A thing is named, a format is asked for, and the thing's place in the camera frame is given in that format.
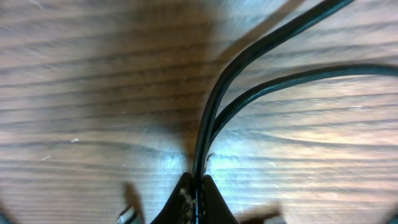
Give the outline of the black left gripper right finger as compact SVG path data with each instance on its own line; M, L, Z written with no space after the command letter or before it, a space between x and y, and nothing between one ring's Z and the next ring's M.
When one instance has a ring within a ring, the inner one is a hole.
M214 180L210 175L203 176L200 194L200 223L238 224L231 213Z

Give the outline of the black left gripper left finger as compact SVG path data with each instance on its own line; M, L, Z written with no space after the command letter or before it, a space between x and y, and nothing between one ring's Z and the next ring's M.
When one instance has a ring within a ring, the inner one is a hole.
M152 221L152 224L186 224L191 223L193 199L191 196L191 173L185 172L178 180L163 209Z

